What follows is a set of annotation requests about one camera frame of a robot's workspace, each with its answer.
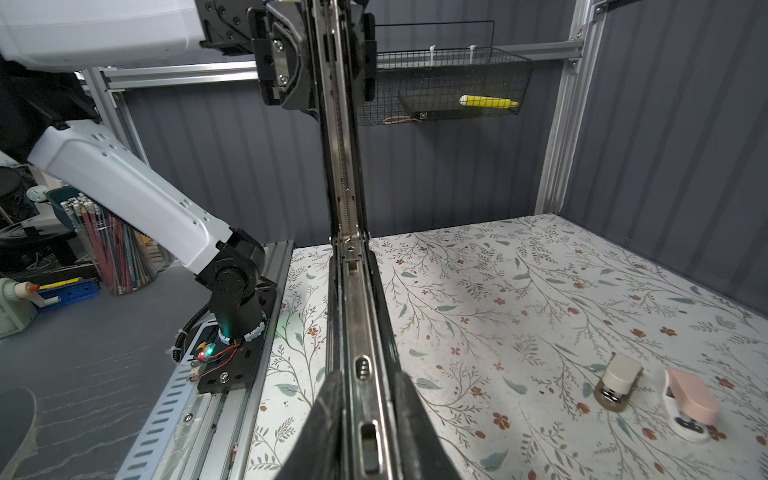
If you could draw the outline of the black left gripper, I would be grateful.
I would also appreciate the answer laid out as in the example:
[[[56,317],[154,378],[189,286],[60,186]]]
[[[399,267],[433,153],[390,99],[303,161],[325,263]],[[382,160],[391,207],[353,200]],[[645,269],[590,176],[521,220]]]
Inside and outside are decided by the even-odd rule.
[[[251,55],[267,105],[315,111],[306,15],[300,1],[198,1],[200,45]]]

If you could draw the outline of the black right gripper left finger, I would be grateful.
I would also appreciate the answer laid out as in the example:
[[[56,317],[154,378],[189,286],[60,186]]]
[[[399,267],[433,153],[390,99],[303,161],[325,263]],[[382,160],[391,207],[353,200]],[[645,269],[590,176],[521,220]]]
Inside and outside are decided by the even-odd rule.
[[[344,408],[343,375],[329,374],[315,399],[297,441],[276,479],[336,479],[340,462]]]

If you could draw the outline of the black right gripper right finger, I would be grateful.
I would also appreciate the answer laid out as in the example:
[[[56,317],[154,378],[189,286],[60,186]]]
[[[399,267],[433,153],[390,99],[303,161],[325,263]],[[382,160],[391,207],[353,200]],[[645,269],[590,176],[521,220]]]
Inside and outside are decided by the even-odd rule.
[[[395,416],[404,479],[460,479],[424,409],[411,378],[397,373],[394,380]]]

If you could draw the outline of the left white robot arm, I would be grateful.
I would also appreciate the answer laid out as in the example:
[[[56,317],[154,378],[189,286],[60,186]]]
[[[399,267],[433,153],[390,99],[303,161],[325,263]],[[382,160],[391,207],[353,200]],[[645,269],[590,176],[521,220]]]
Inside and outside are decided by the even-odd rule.
[[[173,254],[211,294],[226,344],[265,327],[265,253],[155,172],[114,82],[136,62],[249,55],[263,101],[320,124],[336,240],[365,236],[354,107],[373,97],[363,1],[5,1],[1,151],[77,188]]]

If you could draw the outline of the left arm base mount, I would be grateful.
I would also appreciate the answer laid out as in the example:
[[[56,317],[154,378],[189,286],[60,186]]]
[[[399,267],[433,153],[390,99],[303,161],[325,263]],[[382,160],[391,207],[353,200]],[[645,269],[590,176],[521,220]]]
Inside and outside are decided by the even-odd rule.
[[[256,378],[262,353],[265,350],[268,325],[277,301],[278,286],[263,280],[258,289],[262,307],[258,329],[242,341],[229,344],[216,324],[204,326],[210,313],[208,303],[198,310],[179,330],[170,349],[174,362],[193,363],[189,380],[200,394],[219,394],[247,389]]]

